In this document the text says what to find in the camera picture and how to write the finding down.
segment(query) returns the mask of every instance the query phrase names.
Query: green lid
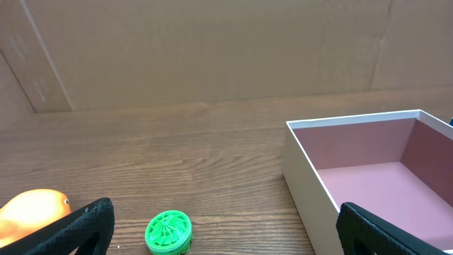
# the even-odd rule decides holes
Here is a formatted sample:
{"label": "green lid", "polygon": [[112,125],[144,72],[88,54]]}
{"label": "green lid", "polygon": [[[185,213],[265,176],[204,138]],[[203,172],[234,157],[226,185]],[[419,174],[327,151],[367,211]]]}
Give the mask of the green lid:
{"label": "green lid", "polygon": [[184,212],[165,211],[151,220],[144,239],[152,254],[184,254],[190,249],[192,223]]}

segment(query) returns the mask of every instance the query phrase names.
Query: orange rubber duck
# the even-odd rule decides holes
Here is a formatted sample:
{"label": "orange rubber duck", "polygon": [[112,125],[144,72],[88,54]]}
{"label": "orange rubber duck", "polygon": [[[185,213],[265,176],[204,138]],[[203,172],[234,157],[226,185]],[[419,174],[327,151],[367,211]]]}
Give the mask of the orange rubber duck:
{"label": "orange rubber duck", "polygon": [[71,213],[63,193],[50,189],[26,191],[0,209],[0,248]]}

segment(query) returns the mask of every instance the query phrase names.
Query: box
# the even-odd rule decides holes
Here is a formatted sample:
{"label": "box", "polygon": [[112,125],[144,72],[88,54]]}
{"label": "box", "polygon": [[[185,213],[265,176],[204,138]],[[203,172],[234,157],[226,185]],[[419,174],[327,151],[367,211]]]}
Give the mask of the box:
{"label": "box", "polygon": [[453,127],[422,110],[289,121],[283,174],[318,255],[344,202],[453,253]]}

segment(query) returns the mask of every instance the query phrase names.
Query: green object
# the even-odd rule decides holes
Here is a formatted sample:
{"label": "green object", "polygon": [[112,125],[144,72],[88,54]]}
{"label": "green object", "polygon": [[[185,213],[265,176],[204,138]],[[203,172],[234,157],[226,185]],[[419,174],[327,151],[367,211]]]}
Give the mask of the green object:
{"label": "green object", "polygon": [[192,223],[177,210],[158,214],[148,224],[144,241],[152,254],[180,255],[188,253],[192,241]]}

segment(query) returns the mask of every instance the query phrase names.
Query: yellow orange toy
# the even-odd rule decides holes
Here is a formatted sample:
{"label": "yellow orange toy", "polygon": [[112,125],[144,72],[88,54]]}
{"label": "yellow orange toy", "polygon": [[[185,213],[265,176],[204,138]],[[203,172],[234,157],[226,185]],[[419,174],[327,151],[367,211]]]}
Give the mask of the yellow orange toy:
{"label": "yellow orange toy", "polygon": [[59,191],[37,189],[17,195],[0,209],[0,248],[69,213],[69,200]]}

